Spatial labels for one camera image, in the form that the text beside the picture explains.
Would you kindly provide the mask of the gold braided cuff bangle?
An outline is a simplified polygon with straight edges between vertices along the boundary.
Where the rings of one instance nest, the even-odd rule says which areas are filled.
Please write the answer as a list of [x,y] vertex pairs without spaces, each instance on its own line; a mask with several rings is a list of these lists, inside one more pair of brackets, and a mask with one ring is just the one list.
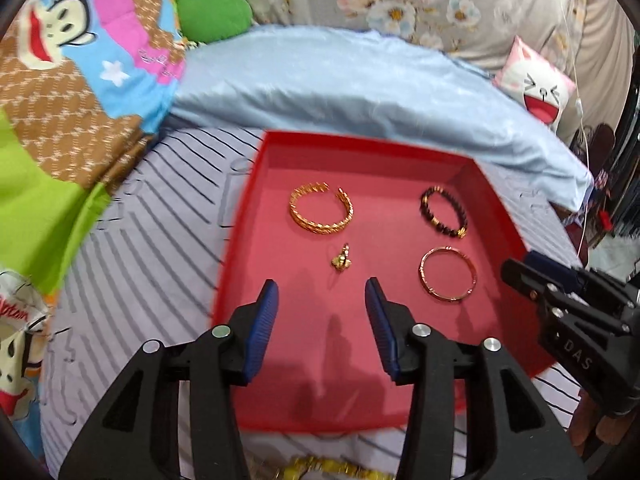
[[288,213],[303,230],[331,235],[347,228],[354,218],[355,208],[342,188],[331,188],[326,182],[311,182],[291,192]]

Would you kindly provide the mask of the dark wooden chair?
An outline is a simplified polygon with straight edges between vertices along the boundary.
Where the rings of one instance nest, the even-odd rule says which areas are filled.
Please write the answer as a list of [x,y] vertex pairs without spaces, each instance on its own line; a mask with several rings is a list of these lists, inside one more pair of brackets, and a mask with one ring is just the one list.
[[602,122],[596,128],[586,127],[585,132],[575,133],[570,149],[597,177],[604,168],[608,156],[615,145],[615,133],[612,127]]

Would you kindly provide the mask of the light blue pillow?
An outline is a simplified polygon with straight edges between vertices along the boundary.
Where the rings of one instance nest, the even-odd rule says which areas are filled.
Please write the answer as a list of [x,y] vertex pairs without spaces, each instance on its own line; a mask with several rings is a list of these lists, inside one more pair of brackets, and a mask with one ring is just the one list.
[[166,124],[437,148],[512,169],[571,211],[593,186],[570,149],[485,72],[377,32],[266,25],[190,50]]

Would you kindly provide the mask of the grey floral bedsheet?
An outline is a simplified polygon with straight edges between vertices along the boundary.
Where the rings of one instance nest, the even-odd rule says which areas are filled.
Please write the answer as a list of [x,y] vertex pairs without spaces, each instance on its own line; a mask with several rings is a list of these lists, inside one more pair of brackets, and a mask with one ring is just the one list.
[[260,24],[375,30],[495,73],[514,38],[577,86],[559,124],[616,127],[634,66],[634,26],[617,0],[246,0]]

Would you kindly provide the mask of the pink white cat cushion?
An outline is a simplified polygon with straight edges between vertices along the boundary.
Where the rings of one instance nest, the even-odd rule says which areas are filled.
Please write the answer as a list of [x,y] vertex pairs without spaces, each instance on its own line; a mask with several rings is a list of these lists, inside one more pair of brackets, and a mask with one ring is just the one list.
[[576,84],[529,47],[514,38],[506,64],[495,74],[494,85],[529,114],[555,131]]

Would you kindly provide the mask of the red shallow tray box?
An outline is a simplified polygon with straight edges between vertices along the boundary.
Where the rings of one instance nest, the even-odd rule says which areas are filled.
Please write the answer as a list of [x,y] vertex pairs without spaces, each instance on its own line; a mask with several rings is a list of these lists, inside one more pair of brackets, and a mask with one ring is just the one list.
[[[318,235],[288,213],[294,188],[326,182],[352,200],[343,231]],[[467,254],[478,283],[457,304],[423,288],[422,256],[440,246]],[[279,310],[264,364],[233,402],[250,431],[344,434],[403,425],[411,400],[385,373],[364,305],[377,278],[389,300],[466,344],[499,339],[527,374],[552,364],[540,348],[536,309],[500,278],[526,254],[495,183],[472,159],[409,145],[318,133],[269,131],[245,180],[213,319],[254,301],[265,280]]]

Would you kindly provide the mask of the cartoon monkey colourful quilt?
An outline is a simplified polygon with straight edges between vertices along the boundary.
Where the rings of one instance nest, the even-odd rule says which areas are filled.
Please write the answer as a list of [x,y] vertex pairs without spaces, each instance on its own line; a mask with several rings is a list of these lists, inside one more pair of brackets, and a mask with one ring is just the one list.
[[1,409],[42,460],[39,382],[64,275],[186,63],[175,0],[21,0],[1,14]]

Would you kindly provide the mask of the green plush cushion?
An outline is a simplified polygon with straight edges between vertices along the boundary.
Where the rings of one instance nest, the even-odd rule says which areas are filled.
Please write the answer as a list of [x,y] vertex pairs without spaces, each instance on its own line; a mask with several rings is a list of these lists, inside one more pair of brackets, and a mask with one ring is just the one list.
[[176,0],[176,6],[182,36],[198,44],[239,36],[253,24],[246,0]]

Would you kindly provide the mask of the thin rose gold bangle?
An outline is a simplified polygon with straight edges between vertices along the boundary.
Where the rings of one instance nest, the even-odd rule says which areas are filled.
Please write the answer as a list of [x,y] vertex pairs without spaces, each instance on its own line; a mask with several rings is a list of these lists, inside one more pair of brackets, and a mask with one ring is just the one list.
[[478,273],[472,259],[452,246],[426,252],[418,266],[424,290],[435,300],[457,304],[472,295]]

